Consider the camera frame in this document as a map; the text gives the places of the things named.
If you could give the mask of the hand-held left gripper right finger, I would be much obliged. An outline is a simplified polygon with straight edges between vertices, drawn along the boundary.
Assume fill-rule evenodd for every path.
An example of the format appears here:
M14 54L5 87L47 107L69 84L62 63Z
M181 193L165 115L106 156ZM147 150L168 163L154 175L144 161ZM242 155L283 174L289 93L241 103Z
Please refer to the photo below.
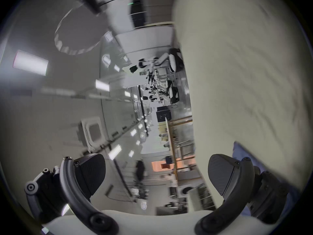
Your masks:
M251 158L237 160L214 154L208 163L208 176L223 197L223 204L195 225L197 235L216 235L230 226L245 207L252 217L265 224L278 222L287 201L289 187L269 171L260 172Z

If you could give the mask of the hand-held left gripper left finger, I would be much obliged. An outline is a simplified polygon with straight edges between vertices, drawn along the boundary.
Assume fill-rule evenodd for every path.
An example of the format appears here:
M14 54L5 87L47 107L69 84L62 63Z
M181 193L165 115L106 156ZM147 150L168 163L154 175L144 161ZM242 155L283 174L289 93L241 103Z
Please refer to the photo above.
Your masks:
M89 154L73 160L66 156L53 171L48 168L25 184L24 191L34 219L47 224L61 216L66 204L76 217L98 235L116 235L117 222L96 209L90 198L103 183L106 164L103 155Z

